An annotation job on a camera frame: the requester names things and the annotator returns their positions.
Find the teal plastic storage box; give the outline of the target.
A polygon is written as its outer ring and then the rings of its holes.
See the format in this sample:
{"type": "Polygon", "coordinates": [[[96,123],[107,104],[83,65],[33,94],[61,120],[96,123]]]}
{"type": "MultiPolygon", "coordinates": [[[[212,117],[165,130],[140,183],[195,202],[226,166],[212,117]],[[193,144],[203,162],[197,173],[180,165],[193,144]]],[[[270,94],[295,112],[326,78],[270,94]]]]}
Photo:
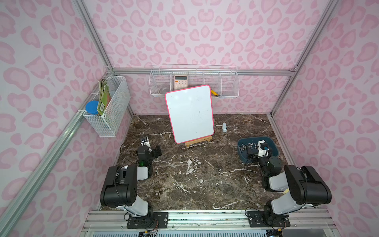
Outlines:
{"type": "Polygon", "coordinates": [[[276,156],[280,155],[280,152],[274,143],[274,141],[270,137],[261,136],[261,137],[250,137],[250,138],[242,138],[238,141],[238,155],[240,160],[244,164],[256,163],[258,161],[259,156],[259,141],[264,141],[266,143],[266,149],[264,149],[263,154],[265,155],[265,150],[267,150],[268,156],[276,156]]]}

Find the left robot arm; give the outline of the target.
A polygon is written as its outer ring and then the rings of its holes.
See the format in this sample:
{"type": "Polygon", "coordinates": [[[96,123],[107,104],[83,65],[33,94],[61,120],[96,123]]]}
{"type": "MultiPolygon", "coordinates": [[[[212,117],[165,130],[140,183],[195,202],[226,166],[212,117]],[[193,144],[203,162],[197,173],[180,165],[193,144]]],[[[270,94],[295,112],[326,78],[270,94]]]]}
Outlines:
{"type": "Polygon", "coordinates": [[[108,169],[101,193],[102,206],[119,208],[136,221],[152,223],[151,205],[137,194],[138,181],[147,180],[153,174],[153,160],[162,155],[160,146],[142,145],[137,149],[138,161],[128,166],[112,166],[108,169]]]}

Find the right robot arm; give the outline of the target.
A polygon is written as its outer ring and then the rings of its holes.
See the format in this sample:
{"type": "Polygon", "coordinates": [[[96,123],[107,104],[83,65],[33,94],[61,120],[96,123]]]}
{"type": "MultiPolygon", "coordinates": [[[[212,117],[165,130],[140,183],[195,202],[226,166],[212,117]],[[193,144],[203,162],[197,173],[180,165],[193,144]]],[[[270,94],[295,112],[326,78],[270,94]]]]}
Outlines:
{"type": "Polygon", "coordinates": [[[281,159],[273,155],[272,148],[264,140],[248,146],[246,152],[247,157],[259,165],[265,191],[284,194],[269,200],[264,210],[259,211],[255,218],[259,223],[284,224],[289,213],[331,202],[330,188],[313,167],[283,166],[281,159]]]}

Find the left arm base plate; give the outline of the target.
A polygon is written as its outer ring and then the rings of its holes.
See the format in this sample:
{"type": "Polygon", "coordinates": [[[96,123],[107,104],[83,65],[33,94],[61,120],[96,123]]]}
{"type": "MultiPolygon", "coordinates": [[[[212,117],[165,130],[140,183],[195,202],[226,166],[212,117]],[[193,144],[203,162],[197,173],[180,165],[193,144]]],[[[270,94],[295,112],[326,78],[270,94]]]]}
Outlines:
{"type": "Polygon", "coordinates": [[[166,229],[168,226],[168,212],[153,212],[144,217],[129,216],[127,229],[166,229]]]}

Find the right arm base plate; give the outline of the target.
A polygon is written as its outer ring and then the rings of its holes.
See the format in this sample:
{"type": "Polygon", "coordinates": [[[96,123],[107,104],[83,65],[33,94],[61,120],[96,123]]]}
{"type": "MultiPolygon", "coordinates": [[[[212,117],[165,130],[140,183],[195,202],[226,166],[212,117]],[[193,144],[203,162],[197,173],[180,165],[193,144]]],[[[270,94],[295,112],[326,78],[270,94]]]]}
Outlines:
{"type": "Polygon", "coordinates": [[[251,228],[286,228],[291,226],[287,215],[270,214],[259,210],[247,210],[245,215],[251,228]]]}

